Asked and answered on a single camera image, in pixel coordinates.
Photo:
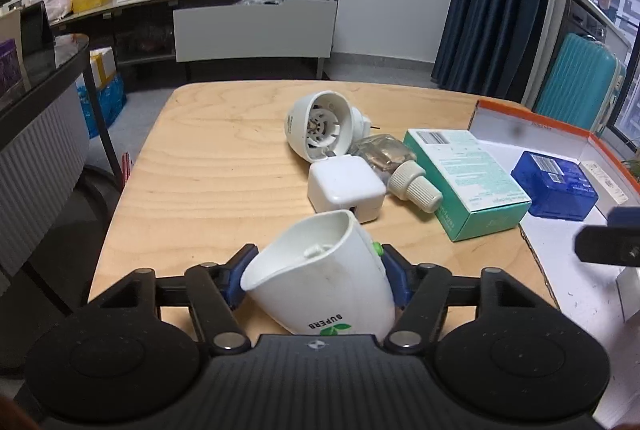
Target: blue plastic box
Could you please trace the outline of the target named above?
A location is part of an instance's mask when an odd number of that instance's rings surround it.
[[[584,220],[598,201],[580,167],[535,152],[523,152],[511,177],[531,197],[529,213],[549,219]]]

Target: dark teal curtain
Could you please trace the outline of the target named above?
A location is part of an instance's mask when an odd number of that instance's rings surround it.
[[[547,3],[451,0],[432,79],[442,89],[519,101]]]

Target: purple box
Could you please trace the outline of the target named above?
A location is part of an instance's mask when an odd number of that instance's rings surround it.
[[[0,42],[0,96],[18,83],[22,78],[18,49],[15,40],[9,38]]]

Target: metal cabinet leg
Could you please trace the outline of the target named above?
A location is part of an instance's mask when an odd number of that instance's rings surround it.
[[[318,67],[316,68],[316,80],[322,80],[324,70],[324,58],[318,58]]]
[[[100,103],[98,102],[98,92],[95,89],[94,74],[91,70],[91,65],[88,64],[86,69],[82,72],[84,76],[84,86],[86,87],[86,93],[89,97],[89,103],[91,110],[94,113],[95,125],[98,128],[98,134],[100,134],[100,140],[104,148],[104,153],[107,155],[109,166],[113,172],[114,177],[120,183],[120,190],[122,190],[122,169],[120,163],[118,163],[118,156],[113,149],[111,138],[109,137],[109,131],[107,130],[107,123],[104,121],[104,116],[100,110]]]

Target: green leaf logo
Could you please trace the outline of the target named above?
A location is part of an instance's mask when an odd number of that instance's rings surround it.
[[[346,331],[347,329],[351,329],[349,324],[335,324],[322,329],[320,331],[320,336],[335,336],[338,334],[338,331]]]
[[[335,336],[338,334],[338,331],[333,327],[325,327],[320,331],[320,336]]]

